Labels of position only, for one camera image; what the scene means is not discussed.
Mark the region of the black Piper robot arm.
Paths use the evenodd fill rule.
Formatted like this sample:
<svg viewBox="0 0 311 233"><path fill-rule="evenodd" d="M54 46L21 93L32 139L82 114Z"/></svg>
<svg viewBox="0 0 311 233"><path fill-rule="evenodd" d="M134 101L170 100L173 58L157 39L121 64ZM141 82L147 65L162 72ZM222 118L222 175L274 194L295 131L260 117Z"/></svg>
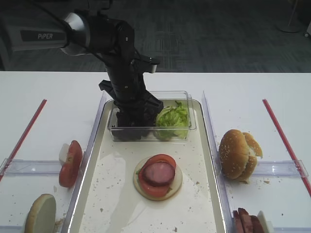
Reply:
<svg viewBox="0 0 311 233"><path fill-rule="evenodd" d="M146 89L143 74L154 73L159 61L138 52L131 25L91 9L75 10L65 18L48 15L50 21L1 16L1 70L9 69L14 51L58 48L70 56L91 54L107 70L109 80L99 88L118 107L118 126L154 126L163 102Z"/></svg>

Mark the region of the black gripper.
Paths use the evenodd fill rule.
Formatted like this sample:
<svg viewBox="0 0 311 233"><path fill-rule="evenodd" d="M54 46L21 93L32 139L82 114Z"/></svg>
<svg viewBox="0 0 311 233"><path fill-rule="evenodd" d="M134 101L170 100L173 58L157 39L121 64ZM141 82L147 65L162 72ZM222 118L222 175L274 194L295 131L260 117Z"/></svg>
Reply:
<svg viewBox="0 0 311 233"><path fill-rule="evenodd" d="M116 113L118 127L135 127L136 111L143 109L143 126L153 127L157 113L163 109L163 102L153 96L145 86L144 73L138 73L133 65L134 59L127 63L121 59L106 65L110 78L99 84L118 106Z"/></svg>

